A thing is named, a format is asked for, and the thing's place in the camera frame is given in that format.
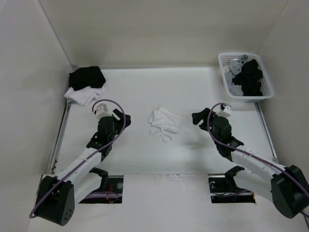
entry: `white table surface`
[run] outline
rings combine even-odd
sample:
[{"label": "white table surface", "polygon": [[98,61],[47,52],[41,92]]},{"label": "white table surface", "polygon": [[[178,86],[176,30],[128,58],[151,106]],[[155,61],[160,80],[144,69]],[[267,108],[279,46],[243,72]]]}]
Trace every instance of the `white table surface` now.
[{"label": "white table surface", "polygon": [[[66,226],[35,218],[28,232],[308,231],[302,215],[287,219],[258,195],[256,204],[211,203],[206,174],[224,173],[235,164],[219,155],[210,136],[192,124],[191,114],[225,100],[218,68],[103,73],[107,79],[104,98],[120,103],[132,117],[131,126],[113,144],[112,152],[100,166],[110,174],[131,174],[124,178],[123,203],[79,204]],[[159,106],[183,117],[179,133],[172,135],[168,144],[159,135],[149,135],[148,118]],[[232,107],[229,121],[235,137],[261,157],[271,159],[254,104]],[[91,106],[71,107],[56,173],[81,154],[97,124]]]},{"label": "white table surface", "polygon": [[28,232],[308,232],[268,200],[212,204],[206,174],[125,175],[122,204],[79,204],[67,225],[35,218]]},{"label": "white table surface", "polygon": [[[192,124],[191,114],[226,102],[218,68],[103,70],[107,98],[131,115],[132,123],[113,144],[99,166],[110,174],[211,174],[235,166],[222,158],[206,131]],[[59,152],[56,173],[84,150],[97,131],[98,120],[88,107],[72,105]],[[180,131],[164,143],[149,134],[148,119],[160,106],[183,117]],[[261,157],[272,153],[253,103],[232,104],[233,135]]]}]

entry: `gray sock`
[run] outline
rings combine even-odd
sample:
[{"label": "gray sock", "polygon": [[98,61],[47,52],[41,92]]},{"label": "gray sock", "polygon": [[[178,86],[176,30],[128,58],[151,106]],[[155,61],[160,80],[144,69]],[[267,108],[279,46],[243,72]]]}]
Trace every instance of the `gray sock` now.
[{"label": "gray sock", "polygon": [[229,63],[229,68],[234,75],[241,73],[241,67],[248,60],[247,55],[242,55],[239,59],[231,59]]}]

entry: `screw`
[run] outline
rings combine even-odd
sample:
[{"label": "screw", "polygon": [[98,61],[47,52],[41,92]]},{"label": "screw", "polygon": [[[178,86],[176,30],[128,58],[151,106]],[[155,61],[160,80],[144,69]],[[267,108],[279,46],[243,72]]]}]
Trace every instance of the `screw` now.
[{"label": "screw", "polygon": [[211,189],[215,188],[215,187],[216,187],[216,182],[211,181],[211,182],[209,183],[209,186],[211,187]]},{"label": "screw", "polygon": [[123,183],[121,183],[121,182],[118,182],[117,183],[117,188],[118,189],[122,189],[124,187],[124,184]]}]

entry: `white cloth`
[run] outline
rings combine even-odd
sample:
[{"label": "white cloth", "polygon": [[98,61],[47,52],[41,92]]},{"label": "white cloth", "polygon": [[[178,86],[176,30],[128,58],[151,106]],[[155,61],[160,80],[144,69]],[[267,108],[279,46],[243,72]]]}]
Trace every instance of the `white cloth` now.
[{"label": "white cloth", "polygon": [[148,122],[155,129],[150,130],[151,135],[155,135],[158,132],[162,132],[163,141],[169,143],[172,141],[172,137],[167,135],[164,131],[169,131],[174,134],[177,134],[179,131],[180,122],[182,117],[171,113],[167,109],[160,107],[158,110],[155,110],[154,113],[150,116]]},{"label": "white cloth", "polygon": [[93,99],[98,99],[104,92],[104,86],[102,88],[91,88],[87,86],[78,91],[69,88],[64,97],[68,99],[68,102],[75,101],[81,106],[88,106]]}]

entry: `clothes pile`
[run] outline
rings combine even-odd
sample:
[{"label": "clothes pile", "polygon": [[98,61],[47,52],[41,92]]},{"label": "clothes pile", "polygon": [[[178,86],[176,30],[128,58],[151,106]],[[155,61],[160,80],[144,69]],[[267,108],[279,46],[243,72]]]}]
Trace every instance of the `clothes pile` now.
[{"label": "clothes pile", "polygon": [[258,66],[255,59],[248,61],[247,55],[231,59],[229,65],[224,66],[229,92],[234,96],[262,96],[263,73]]},{"label": "clothes pile", "polygon": [[70,88],[64,97],[68,99],[68,104],[74,101],[81,106],[88,106],[93,99],[98,99],[104,94],[105,82],[98,66],[79,68],[70,73]]}]

